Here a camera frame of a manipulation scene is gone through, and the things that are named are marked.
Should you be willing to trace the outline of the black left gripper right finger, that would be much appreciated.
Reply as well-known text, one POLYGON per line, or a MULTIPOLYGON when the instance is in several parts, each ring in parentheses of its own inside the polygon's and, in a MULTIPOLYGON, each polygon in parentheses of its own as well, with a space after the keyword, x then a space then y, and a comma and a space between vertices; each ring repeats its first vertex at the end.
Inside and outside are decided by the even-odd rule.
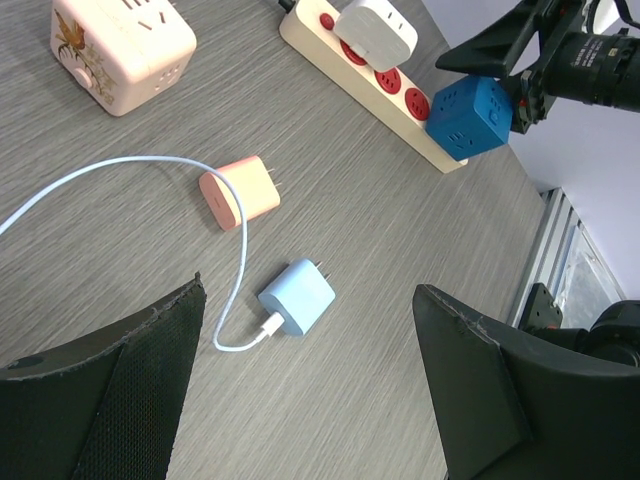
POLYGON ((637 302, 587 330, 520 330, 431 285, 412 308, 449 478, 638 477, 637 302))

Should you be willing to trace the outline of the pink charger plug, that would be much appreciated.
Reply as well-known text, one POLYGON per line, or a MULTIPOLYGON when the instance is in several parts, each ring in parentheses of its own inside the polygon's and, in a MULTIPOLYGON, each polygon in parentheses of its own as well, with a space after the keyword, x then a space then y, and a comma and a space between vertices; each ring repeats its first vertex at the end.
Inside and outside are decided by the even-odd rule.
MULTIPOLYGON (((246 220, 263 215, 281 203, 270 171, 259 156, 251 156, 217 169, 241 201, 246 220)), ((219 227, 224 231, 241 225, 238 204, 229 187, 211 172, 199 178, 200 191, 219 227)))

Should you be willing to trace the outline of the tan cube socket adapter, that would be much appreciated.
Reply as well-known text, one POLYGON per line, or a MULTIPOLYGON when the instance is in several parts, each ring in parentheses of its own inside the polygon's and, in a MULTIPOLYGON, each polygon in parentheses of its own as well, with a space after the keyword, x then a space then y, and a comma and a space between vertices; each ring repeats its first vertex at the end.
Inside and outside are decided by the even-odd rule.
POLYGON ((194 31, 169 1, 52 3, 52 53, 115 117, 175 85, 196 46, 194 31))

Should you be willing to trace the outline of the light blue charger plug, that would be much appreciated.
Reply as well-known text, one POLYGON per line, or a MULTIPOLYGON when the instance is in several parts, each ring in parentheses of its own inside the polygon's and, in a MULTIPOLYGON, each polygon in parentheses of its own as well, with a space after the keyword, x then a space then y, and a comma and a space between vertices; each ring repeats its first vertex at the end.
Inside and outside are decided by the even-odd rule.
POLYGON ((335 298, 327 279, 308 258, 294 260, 258 295, 270 315, 283 318, 282 331, 296 337, 306 335, 335 298))

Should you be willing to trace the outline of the blue cube adapter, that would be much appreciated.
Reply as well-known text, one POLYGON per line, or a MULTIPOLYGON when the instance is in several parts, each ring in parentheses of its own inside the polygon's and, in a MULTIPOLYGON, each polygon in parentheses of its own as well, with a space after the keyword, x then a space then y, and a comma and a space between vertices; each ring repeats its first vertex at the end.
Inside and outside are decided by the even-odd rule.
POLYGON ((425 131, 461 162, 507 144, 512 117, 511 100, 495 79, 465 76, 436 93, 425 131))

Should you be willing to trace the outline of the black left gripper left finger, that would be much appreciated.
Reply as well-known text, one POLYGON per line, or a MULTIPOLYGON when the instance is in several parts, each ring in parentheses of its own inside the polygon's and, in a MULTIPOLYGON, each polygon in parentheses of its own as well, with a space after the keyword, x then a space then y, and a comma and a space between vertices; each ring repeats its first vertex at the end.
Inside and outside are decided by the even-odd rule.
POLYGON ((3 367, 2 478, 165 478, 205 304, 194 278, 126 318, 3 367))

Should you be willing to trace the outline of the white plug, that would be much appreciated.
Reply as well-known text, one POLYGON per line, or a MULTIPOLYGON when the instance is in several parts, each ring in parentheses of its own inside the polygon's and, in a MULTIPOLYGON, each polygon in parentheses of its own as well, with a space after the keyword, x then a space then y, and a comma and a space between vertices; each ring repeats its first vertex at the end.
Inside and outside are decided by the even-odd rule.
POLYGON ((379 72, 409 60, 418 43, 414 26, 387 0, 351 1, 338 15, 334 32, 379 72))

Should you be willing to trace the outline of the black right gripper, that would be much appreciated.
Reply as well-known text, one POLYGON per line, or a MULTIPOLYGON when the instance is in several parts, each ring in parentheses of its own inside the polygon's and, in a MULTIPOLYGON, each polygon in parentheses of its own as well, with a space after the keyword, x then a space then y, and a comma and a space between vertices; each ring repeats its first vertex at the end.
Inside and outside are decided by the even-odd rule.
MULTIPOLYGON (((537 1, 520 1, 471 39, 443 53, 440 70, 505 78, 536 33, 537 1)), ((629 33, 639 22, 625 1, 613 7, 626 26, 615 34, 596 31, 606 1, 584 1, 580 20, 558 40, 541 44, 540 57, 519 75, 504 81, 514 100, 511 130, 524 134, 547 118, 558 98, 587 105, 639 111, 639 38, 629 33)))

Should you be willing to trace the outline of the beige red power strip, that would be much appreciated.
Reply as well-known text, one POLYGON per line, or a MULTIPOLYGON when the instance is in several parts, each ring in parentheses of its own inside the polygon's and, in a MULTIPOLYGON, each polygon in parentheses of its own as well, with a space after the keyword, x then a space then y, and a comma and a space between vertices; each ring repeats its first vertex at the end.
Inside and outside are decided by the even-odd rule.
POLYGON ((327 1, 297 1, 279 26, 281 37, 382 124, 442 173, 456 160, 426 132, 430 99, 398 69, 380 73, 334 33, 338 11, 327 1))

